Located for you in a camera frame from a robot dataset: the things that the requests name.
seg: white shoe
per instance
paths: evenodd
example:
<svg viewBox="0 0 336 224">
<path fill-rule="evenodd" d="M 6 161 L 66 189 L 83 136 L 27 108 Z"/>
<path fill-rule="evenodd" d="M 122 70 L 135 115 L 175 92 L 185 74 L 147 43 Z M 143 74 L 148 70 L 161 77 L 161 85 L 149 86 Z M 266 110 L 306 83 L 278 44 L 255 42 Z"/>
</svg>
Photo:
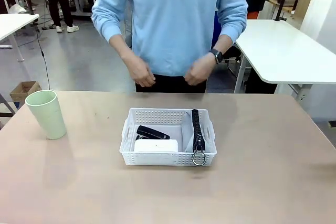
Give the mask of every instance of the white shoe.
<svg viewBox="0 0 336 224">
<path fill-rule="evenodd" d="M 68 26 L 68 28 L 67 28 L 67 32 L 68 33 L 73 33 L 74 31 L 78 31 L 79 30 L 79 27 L 78 26 Z"/>
<path fill-rule="evenodd" d="M 61 33 L 63 32 L 64 28 L 61 26 L 56 26 L 56 32 Z"/>
</svg>

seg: man's right hand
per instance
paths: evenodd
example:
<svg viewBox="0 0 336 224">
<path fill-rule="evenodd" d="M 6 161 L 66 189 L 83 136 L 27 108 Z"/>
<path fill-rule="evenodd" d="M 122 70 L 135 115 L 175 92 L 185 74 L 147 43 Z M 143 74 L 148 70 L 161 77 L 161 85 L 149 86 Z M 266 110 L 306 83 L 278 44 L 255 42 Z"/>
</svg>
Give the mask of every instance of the man's right hand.
<svg viewBox="0 0 336 224">
<path fill-rule="evenodd" d="M 132 79 L 141 87 L 151 87 L 155 84 L 155 77 L 149 66 L 132 51 L 122 55 L 121 59 L 127 66 Z"/>
</svg>

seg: plastic cup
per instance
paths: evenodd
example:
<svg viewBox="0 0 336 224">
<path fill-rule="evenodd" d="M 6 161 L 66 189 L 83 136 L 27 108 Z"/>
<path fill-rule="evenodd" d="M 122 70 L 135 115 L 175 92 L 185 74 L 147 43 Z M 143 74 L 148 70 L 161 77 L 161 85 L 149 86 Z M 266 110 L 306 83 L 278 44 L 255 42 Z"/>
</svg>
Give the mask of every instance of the plastic cup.
<svg viewBox="0 0 336 224">
<path fill-rule="evenodd" d="M 26 104 L 49 139 L 65 135 L 67 130 L 55 91 L 37 91 L 26 98 Z"/>
</svg>

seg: man's left hand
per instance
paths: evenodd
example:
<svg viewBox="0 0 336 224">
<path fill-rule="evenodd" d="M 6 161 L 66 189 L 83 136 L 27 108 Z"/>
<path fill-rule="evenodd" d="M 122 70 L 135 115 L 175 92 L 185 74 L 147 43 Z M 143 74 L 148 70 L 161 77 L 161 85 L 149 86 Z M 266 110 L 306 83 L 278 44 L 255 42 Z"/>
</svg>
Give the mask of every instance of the man's left hand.
<svg viewBox="0 0 336 224">
<path fill-rule="evenodd" d="M 189 85 L 192 86 L 200 84 L 201 82 L 208 79 L 215 66 L 215 56 L 209 52 L 201 59 L 194 62 L 185 75 L 184 79 Z"/>
</svg>

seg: white basket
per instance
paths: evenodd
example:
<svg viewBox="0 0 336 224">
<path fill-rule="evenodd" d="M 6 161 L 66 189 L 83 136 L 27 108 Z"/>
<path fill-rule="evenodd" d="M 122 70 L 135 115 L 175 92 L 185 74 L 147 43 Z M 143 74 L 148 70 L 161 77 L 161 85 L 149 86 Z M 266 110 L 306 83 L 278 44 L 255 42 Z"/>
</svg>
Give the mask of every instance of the white basket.
<svg viewBox="0 0 336 224">
<path fill-rule="evenodd" d="M 182 152 L 182 128 L 181 122 L 184 109 L 138 109 L 131 108 L 128 118 L 122 130 L 122 142 L 120 153 L 126 165 L 168 165 L 168 166 L 195 166 L 192 161 L 193 153 Z M 215 132 L 207 110 L 198 110 L 199 122 L 204 132 L 204 139 L 209 143 L 210 152 L 205 153 L 206 163 L 210 166 L 212 159 L 217 154 L 215 145 Z M 140 125 L 161 131 L 176 139 L 179 144 L 179 152 L 135 152 L 134 143 L 137 129 Z M 197 163 L 203 162 L 203 157 L 196 157 Z"/>
</svg>

